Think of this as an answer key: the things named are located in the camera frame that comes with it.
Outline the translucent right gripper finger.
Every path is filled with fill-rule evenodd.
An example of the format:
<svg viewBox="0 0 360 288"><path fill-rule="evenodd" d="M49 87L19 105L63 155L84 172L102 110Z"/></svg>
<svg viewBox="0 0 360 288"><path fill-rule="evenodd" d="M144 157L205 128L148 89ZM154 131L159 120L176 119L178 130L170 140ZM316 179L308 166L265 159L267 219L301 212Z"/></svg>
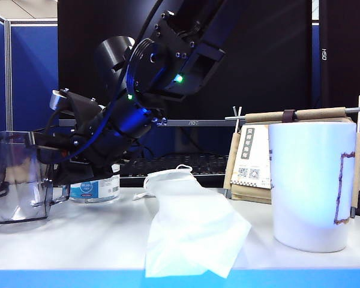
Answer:
<svg viewBox="0 0 360 288"><path fill-rule="evenodd" d="M38 161L41 163L43 173L47 179L52 180L54 187L69 184L62 164L56 162L60 158L62 155L58 149L38 149Z"/></svg>
<svg viewBox="0 0 360 288"><path fill-rule="evenodd" d="M39 132L30 132L32 147L36 149L67 149L67 139L62 136L53 136Z"/></svg>

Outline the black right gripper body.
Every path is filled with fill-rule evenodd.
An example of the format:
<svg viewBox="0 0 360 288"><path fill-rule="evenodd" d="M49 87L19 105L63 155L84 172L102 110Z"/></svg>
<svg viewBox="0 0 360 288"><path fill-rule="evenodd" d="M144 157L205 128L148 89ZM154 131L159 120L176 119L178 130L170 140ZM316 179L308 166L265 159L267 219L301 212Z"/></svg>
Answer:
<svg viewBox="0 0 360 288"><path fill-rule="evenodd" d="M101 108L97 102L67 89L52 91L52 109L56 113L71 112L75 129L68 135L67 149L62 150L64 174L69 184L106 179L116 173L112 166L129 148L129 133L123 128L129 120L125 109L129 99L123 91Z"/></svg>

